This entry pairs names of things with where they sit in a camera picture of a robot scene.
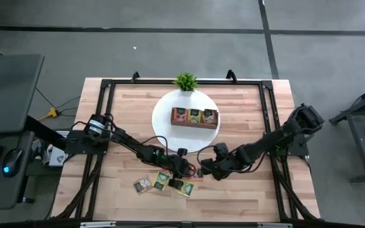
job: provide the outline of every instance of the gray concrete floor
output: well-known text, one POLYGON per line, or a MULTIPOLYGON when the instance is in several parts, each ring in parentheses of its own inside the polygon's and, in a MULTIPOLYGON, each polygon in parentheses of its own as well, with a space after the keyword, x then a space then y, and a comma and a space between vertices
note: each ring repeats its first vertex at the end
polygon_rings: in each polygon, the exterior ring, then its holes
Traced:
MULTIPOLYGON (((271 29, 365 30, 363 0, 264 2, 271 29)), ((257 0, 0 0, 0 24, 263 28, 257 0)), ((274 35, 272 45, 279 76, 290 80, 296 104, 313 105, 326 120, 365 92, 365 36, 274 35)), ((78 96, 85 77, 131 77, 134 71, 142 77, 187 70, 223 78, 233 69, 239 78, 271 79, 264 35, 257 34, 0 32, 0 52, 43 54, 38 88, 56 105, 78 96)), ((67 107, 75 106, 77 101, 67 107)), ((35 94, 30 114, 41 117, 48 108, 35 94)), ((73 122, 60 117, 44 123, 64 128, 73 122)), ((364 170, 348 125, 326 122, 308 147, 322 218, 365 225, 365 184, 349 184, 364 170)), ((36 203, 0 212, 0 222, 43 219, 57 181, 39 179, 36 203)))

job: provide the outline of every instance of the wooden table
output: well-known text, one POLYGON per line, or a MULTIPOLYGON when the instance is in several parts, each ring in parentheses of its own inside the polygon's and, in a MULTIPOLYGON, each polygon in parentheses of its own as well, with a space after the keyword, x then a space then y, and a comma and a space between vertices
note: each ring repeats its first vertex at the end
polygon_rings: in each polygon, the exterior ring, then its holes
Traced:
MULTIPOLYGON (((76 121, 87 122, 95 112, 100 84, 101 78, 86 78, 76 121)), ((282 124, 294 108, 290 83, 288 80, 273 80, 273 85, 282 124)), ((154 136, 151 113, 157 101, 174 89, 172 85, 116 85, 112 105, 115 123, 138 141, 154 136)), ((212 144, 225 142, 229 149, 233 149, 262 137, 265 130, 257 86, 202 85, 198 90, 212 98, 221 113, 221 129, 212 144)), ((105 110, 107 97, 108 93, 102 110, 105 110)), ((271 110, 267 91, 266 100, 271 110)), ((157 139, 152 139, 150 144, 161 146, 157 139)), ((201 154, 201 159, 213 155, 210 149, 201 154)), ((199 167, 196 153, 186 158, 199 167)), ((254 173, 233 173, 221 181, 207 175, 202 182, 194 182, 195 188, 190 198, 177 194, 171 187, 165 192, 150 189, 138 195, 132 183, 146 175, 153 180, 160 169, 141 163, 128 149, 110 143, 101 169, 94 220, 278 221, 276 194, 268 159, 266 157, 254 173)), ((79 190, 85 160, 85 155, 77 155, 64 165, 52 216, 62 212, 79 190)), ((318 217, 307 165, 300 158, 289 157, 288 166, 294 191, 311 213, 318 217)), ((288 197, 285 193, 283 197, 289 215, 288 197)), ((86 200, 89 200, 89 193, 86 194, 86 200)))

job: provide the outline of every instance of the white pot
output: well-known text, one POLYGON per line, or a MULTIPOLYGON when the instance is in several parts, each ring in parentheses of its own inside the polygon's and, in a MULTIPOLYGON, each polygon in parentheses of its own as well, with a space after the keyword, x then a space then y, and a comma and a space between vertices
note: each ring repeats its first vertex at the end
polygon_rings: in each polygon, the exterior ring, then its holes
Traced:
POLYGON ((183 96, 191 96, 194 91, 181 91, 181 95, 183 96))

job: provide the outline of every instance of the potted plant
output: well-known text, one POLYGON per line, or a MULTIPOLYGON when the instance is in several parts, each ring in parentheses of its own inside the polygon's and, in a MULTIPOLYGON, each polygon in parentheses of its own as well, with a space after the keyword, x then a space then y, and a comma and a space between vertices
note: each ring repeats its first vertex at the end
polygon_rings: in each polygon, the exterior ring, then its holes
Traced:
POLYGON ((190 96, 194 89, 198 87, 196 77, 189 72, 181 72, 174 81, 175 85, 181 90, 183 96, 190 96))

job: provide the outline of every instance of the black clamp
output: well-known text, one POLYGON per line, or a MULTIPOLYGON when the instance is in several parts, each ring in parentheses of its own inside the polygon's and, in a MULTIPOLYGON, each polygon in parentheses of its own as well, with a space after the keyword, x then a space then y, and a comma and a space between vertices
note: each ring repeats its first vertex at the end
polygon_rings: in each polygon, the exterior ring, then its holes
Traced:
POLYGON ((134 72, 131 82, 134 84, 137 78, 140 78, 140 75, 138 72, 134 72))
POLYGON ((227 75, 226 75, 227 79, 232 79, 233 83, 238 83, 238 79, 236 78, 236 75, 233 73, 232 70, 228 70, 227 71, 227 75))

